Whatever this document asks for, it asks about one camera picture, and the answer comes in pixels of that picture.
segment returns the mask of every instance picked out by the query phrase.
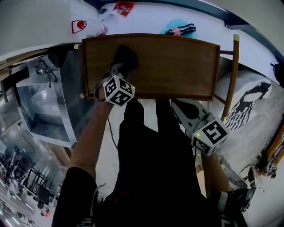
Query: wooden chair leg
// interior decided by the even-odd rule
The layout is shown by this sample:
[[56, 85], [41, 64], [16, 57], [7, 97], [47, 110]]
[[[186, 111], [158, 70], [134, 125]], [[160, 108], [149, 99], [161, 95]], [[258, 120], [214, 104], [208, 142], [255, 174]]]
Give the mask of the wooden chair leg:
[[232, 63], [231, 79], [230, 79], [227, 98], [226, 98], [226, 101], [225, 101], [224, 110], [223, 110], [222, 117], [221, 117], [221, 120], [224, 123], [226, 123], [227, 116], [228, 116], [229, 111], [230, 111], [230, 106], [231, 106], [231, 103], [232, 103], [235, 85], [236, 85], [236, 80], [237, 80], [238, 64], [239, 64], [239, 51], [240, 51], [239, 47], [240, 47], [240, 37], [239, 37], [239, 35], [234, 34], [234, 49], [233, 49], [233, 63]]

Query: patterned fabric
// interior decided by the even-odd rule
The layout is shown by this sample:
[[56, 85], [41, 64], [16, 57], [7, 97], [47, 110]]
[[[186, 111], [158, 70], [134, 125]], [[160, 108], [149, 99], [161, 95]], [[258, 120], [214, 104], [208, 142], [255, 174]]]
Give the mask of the patterned fabric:
[[244, 97], [246, 95], [262, 93], [262, 95], [258, 98], [262, 99], [266, 92], [268, 92], [270, 86], [271, 84], [263, 82], [260, 83], [259, 86], [247, 91], [240, 101], [229, 112], [227, 122], [225, 123], [226, 128], [228, 130], [235, 130], [248, 123], [254, 117], [254, 115], [252, 116], [252, 109], [256, 105], [256, 100], [245, 102]]
[[284, 133], [282, 133], [282, 138], [281, 138], [281, 142], [278, 144], [278, 146], [275, 148], [275, 151], [276, 152], [278, 150], [278, 148], [284, 143]]
[[251, 111], [256, 101], [244, 102], [244, 97], [229, 112], [225, 126], [228, 130], [235, 130], [250, 121]]

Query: white table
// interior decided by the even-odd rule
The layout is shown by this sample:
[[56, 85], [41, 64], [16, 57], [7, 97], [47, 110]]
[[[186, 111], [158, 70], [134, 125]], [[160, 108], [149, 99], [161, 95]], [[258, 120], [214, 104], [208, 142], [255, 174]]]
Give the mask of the white table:
[[[26, 2], [32, 2], [35, 6], [28, 7], [27, 4], [21, 3], [16, 6], [8, 5], [9, 13], [4, 13], [4, 10], [7, 10], [7, 5], [1, 9], [3, 4], [0, 3], [0, 15], [2, 12], [4, 13], [0, 16], [0, 29], [1, 33], [5, 34], [0, 37], [0, 43], [9, 44], [8, 47], [2, 47], [4, 50], [0, 49], [0, 61], [56, 44], [80, 42], [81, 39], [86, 38], [86, 35], [83, 31], [72, 34], [71, 22], [98, 18], [96, 9], [87, 3], [82, 4], [81, 0], [26, 0]], [[19, 17], [17, 20], [11, 16], [15, 16], [16, 13], [11, 13], [15, 10], [17, 17]], [[238, 34], [240, 36], [239, 63], [278, 83], [273, 68], [270, 66], [270, 63], [275, 64], [277, 61], [268, 49], [240, 30], [227, 29], [222, 20], [207, 14], [166, 4], [135, 3], [127, 17], [116, 15], [106, 19], [103, 23], [108, 27], [108, 35], [160, 33], [174, 19], [194, 23], [197, 31], [193, 38], [218, 44], [222, 50], [233, 50], [233, 34]], [[8, 26], [4, 20], [12, 21], [12, 24]], [[19, 34], [24, 39], [19, 39], [19, 36], [15, 38]], [[230, 55], [223, 55], [223, 57], [232, 59]]]

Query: wall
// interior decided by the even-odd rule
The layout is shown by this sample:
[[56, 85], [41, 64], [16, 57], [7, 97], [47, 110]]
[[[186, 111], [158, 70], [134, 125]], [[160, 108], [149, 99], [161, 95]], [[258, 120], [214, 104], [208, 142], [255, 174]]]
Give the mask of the wall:
[[209, 0], [236, 14], [263, 34], [284, 55], [284, 4], [281, 0]]

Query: black cable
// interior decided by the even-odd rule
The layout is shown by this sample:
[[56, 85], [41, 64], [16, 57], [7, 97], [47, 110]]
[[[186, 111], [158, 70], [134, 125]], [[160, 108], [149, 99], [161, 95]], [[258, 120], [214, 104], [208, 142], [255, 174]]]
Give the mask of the black cable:
[[[10, 125], [9, 125], [9, 127], [12, 125], [12, 124], [14, 124], [16, 121], [13, 121]], [[8, 128], [8, 127], [7, 127]]]
[[[19, 124], [19, 126], [20, 126], [20, 134], [21, 134], [22, 137], [24, 137], [21, 133], [22, 132], [21, 124]], [[24, 139], [31, 146], [31, 148], [34, 150], [34, 153], [35, 153], [36, 151], [35, 151], [34, 147], [32, 146], [32, 144], [29, 141], [27, 141], [26, 137], [24, 137]]]
[[114, 143], [116, 149], [118, 150], [117, 145], [116, 145], [116, 143], [115, 143], [115, 141], [114, 141], [114, 135], [112, 134], [111, 125], [110, 125], [110, 120], [109, 120], [108, 118], [107, 118], [107, 121], [108, 121], [108, 125], [110, 126], [111, 139], [112, 139], [112, 141], [113, 141], [113, 143]]

